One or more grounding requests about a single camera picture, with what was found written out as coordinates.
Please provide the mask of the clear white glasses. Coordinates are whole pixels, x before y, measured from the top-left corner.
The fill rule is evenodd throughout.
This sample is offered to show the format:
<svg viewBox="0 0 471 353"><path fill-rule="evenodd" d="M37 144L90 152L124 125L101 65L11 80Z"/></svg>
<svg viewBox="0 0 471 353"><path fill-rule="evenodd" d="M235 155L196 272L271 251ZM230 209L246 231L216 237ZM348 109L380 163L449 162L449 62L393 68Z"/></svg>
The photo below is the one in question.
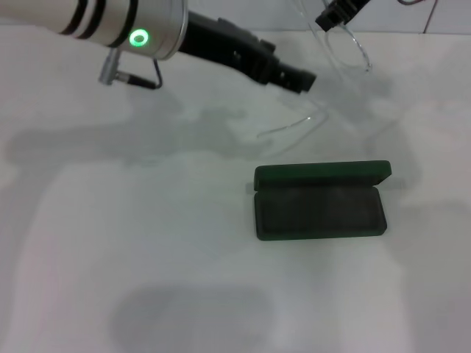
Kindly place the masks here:
<svg viewBox="0 0 471 353"><path fill-rule="evenodd" d="M347 22L358 14L360 7L353 7L353 14L341 11L336 19L335 9L351 0L289 0L292 7L307 24L316 44L330 65L330 73L322 77L321 87L330 98L337 96L361 96L361 85L372 72L372 63L365 48Z"/></svg>

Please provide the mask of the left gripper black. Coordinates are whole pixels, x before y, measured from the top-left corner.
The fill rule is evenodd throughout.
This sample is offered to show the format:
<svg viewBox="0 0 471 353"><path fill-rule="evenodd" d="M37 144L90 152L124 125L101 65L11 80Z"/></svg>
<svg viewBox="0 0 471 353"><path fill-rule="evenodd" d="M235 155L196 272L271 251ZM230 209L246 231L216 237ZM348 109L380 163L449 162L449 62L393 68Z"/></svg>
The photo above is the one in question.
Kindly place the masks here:
<svg viewBox="0 0 471 353"><path fill-rule="evenodd" d="M280 63L275 45L219 18L190 12L179 51L232 68L261 84L275 84L294 93L307 93L317 75Z"/></svg>

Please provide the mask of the green glasses case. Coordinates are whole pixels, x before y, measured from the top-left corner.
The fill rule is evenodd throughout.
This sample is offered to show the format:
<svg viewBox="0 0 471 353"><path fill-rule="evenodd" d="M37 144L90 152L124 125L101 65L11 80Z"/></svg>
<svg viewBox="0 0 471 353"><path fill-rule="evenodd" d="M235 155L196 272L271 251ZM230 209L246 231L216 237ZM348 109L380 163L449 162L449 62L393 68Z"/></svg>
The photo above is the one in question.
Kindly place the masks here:
<svg viewBox="0 0 471 353"><path fill-rule="evenodd" d="M262 241L383 235L387 220L377 186L391 175L387 160L258 166L256 235Z"/></svg>

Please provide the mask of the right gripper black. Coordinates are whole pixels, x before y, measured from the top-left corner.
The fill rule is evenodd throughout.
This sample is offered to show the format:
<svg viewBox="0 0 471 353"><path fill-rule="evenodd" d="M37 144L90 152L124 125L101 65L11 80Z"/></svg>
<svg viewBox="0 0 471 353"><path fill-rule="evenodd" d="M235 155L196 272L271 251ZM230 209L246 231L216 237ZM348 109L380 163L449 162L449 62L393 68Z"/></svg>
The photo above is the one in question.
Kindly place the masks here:
<svg viewBox="0 0 471 353"><path fill-rule="evenodd" d="M316 18L316 24L328 32L339 24L346 24L370 2L370 0L333 0Z"/></svg>

